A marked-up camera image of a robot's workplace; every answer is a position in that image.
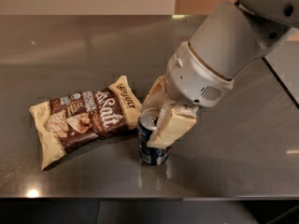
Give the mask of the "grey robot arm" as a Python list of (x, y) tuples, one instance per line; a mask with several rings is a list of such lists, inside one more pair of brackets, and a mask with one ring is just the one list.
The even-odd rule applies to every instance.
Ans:
[(197, 121), (197, 110), (215, 106), (235, 77), (270, 53), (299, 27), (299, 0), (220, 2), (190, 40), (179, 45), (142, 105), (157, 108), (148, 147), (167, 148)]

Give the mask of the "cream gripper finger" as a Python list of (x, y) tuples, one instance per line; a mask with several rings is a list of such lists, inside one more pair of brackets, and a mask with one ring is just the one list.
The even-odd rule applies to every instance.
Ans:
[(163, 107), (173, 106), (174, 104), (175, 102), (171, 99), (165, 89), (165, 76), (159, 76), (145, 98), (141, 106), (141, 111), (150, 108), (162, 109)]
[(163, 107), (159, 113), (157, 128), (150, 135), (147, 146), (161, 149), (170, 147), (194, 126), (198, 109), (197, 105)]

